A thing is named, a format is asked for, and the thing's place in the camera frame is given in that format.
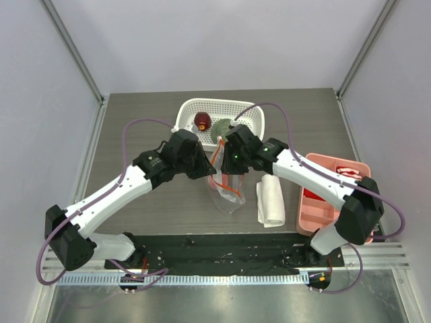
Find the green fake broccoli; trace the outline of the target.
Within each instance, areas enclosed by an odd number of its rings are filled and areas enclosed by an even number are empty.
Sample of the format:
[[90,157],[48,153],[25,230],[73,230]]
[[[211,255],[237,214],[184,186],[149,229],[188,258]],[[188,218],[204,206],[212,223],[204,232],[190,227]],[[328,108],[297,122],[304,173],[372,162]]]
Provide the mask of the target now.
[[231,129],[231,122],[231,119],[223,118],[211,126],[210,137],[214,143],[218,142],[218,137],[221,137],[223,142],[227,141],[226,134]]

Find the red fake tomato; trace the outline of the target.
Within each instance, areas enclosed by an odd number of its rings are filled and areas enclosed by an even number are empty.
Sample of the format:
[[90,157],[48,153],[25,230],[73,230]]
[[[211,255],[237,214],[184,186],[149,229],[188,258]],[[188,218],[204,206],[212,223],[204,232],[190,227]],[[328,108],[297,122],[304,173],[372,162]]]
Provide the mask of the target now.
[[208,184],[209,184],[209,187],[210,187],[211,189],[213,189],[213,190],[215,190],[215,189],[216,189],[215,182],[213,181],[213,179],[212,179],[212,177],[211,177],[211,176],[209,176],[209,177],[208,177]]

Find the dark red fake fruit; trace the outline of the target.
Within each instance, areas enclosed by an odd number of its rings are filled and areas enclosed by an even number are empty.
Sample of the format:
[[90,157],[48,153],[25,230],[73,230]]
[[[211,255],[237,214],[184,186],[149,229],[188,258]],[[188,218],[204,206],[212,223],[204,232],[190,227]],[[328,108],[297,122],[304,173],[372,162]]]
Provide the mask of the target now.
[[193,122],[199,131],[206,131],[211,127],[211,117],[206,112],[196,113]]

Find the clear zip top bag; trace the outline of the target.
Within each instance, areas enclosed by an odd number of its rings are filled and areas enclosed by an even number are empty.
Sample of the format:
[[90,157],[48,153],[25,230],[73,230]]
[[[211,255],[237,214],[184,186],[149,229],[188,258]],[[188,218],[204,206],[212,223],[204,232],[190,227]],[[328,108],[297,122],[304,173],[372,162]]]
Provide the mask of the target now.
[[208,177],[206,185],[209,190],[209,195],[215,207],[225,215],[231,215],[237,209],[245,204],[246,199],[241,188],[244,175],[227,175],[221,171],[225,142],[221,137],[218,137],[218,142],[215,151],[212,153],[209,161],[216,170],[214,175],[210,175],[215,182],[216,189],[209,187]]

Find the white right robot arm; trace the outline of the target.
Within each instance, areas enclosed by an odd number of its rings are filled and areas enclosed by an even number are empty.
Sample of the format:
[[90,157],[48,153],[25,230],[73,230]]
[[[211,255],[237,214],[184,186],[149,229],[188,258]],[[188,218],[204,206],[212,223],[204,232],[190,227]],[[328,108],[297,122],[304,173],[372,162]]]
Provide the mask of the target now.
[[241,175],[249,169],[266,172],[298,184],[338,210],[338,218],[316,230],[307,241],[307,263],[318,266],[341,246],[366,243],[384,213],[372,178],[356,181],[342,176],[298,155],[291,145],[278,139],[262,142],[243,124],[232,127],[226,138],[224,173]]

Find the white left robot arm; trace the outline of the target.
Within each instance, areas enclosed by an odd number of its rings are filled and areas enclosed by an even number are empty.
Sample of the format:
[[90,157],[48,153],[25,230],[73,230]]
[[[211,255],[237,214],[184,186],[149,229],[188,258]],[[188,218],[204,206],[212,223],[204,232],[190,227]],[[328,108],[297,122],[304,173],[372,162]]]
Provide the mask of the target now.
[[48,244],[66,271],[77,270],[90,260],[115,260],[127,268],[137,268],[145,248],[132,234],[97,234],[96,229],[125,205],[177,174],[196,180],[215,173],[198,137],[180,129],[162,150],[144,151],[118,178],[86,199],[66,209],[52,206],[45,219]]

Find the white perforated plastic basket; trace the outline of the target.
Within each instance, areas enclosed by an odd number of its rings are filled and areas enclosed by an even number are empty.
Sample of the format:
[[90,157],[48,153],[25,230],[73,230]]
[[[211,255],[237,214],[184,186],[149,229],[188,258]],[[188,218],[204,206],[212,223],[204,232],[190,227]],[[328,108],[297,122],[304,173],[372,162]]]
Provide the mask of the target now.
[[[211,117],[211,124],[220,119],[229,118],[234,120],[243,110],[252,106],[252,102],[236,100],[219,100],[209,98],[193,98],[187,100],[180,107],[175,125],[184,127],[193,123],[198,112],[206,112]],[[238,120],[240,124],[246,125],[254,135],[263,140],[265,133],[265,114],[260,106],[256,106],[242,114]]]

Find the white folded towel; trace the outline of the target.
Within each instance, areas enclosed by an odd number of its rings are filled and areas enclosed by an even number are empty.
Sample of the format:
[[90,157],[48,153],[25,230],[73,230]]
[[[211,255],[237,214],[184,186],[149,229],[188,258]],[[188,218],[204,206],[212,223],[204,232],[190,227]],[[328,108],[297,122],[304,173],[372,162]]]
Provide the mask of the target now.
[[256,185],[257,219],[264,228],[280,227],[286,222],[284,197],[279,178],[266,174]]

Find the pink divided tray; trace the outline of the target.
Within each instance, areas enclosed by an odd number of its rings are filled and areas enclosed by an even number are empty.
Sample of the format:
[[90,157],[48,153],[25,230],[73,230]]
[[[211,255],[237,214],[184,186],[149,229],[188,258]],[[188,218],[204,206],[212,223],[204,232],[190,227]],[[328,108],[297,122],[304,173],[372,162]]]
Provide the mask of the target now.
[[[337,175],[340,174],[336,172],[336,167],[344,166],[359,170],[362,177],[371,177],[370,167],[362,162],[321,155],[318,153],[309,153],[306,155],[306,158],[335,172]],[[304,236],[310,236],[316,230],[329,225],[333,220],[337,219],[339,217],[339,211],[326,200],[318,201],[306,198],[303,195],[303,190],[304,188],[300,189],[296,229],[298,233]]]

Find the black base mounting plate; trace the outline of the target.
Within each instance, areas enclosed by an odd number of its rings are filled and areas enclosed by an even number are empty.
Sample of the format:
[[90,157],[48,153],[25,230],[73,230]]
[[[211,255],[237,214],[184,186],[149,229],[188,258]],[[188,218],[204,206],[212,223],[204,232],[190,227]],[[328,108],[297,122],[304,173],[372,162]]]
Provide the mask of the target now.
[[340,249],[327,256],[313,252],[300,234],[204,234],[133,236],[137,254],[126,269],[167,268],[178,276],[295,275],[303,268],[342,267]]

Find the red white striped packet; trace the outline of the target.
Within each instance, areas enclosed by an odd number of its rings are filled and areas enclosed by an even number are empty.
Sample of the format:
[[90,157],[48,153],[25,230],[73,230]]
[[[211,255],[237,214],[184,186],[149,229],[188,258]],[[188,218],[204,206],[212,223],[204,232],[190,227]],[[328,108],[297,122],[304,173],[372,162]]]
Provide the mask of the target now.
[[360,171],[354,168],[337,166],[336,172],[342,176],[354,178],[355,180],[361,180],[363,177],[360,174]]

